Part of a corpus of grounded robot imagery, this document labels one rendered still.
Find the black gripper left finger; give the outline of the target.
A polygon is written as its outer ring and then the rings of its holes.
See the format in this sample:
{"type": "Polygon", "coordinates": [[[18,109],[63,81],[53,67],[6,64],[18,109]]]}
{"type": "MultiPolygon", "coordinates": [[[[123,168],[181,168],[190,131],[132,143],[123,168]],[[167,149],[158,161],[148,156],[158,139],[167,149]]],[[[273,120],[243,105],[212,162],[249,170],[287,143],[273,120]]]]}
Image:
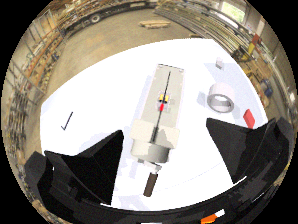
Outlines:
{"type": "Polygon", "coordinates": [[[44,155],[51,161],[53,168],[73,176],[94,197],[101,200],[101,204],[110,206],[124,140],[121,129],[116,129],[77,155],[63,155],[49,152],[48,149],[44,155]]]}

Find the red flat block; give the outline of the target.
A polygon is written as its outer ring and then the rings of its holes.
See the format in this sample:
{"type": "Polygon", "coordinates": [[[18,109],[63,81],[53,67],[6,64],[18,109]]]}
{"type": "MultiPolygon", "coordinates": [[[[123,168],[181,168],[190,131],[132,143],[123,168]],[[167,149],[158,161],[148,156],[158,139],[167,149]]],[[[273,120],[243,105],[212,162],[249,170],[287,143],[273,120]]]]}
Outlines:
{"type": "Polygon", "coordinates": [[[243,120],[246,121],[247,127],[249,127],[249,129],[253,129],[255,119],[249,108],[246,109],[245,115],[243,115],[243,120]]]}

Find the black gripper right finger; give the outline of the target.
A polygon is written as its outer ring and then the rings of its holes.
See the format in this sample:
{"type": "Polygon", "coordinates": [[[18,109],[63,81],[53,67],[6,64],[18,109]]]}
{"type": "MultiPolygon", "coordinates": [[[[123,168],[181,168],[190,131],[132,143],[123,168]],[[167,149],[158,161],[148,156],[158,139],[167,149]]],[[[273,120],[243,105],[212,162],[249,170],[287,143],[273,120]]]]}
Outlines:
{"type": "Polygon", "coordinates": [[[271,119],[261,127],[249,129],[249,127],[239,127],[238,124],[218,120],[216,117],[206,119],[205,127],[208,128],[213,143],[221,153],[233,185],[245,179],[247,168],[253,163],[265,136],[273,131],[275,121],[277,119],[271,119]]]}

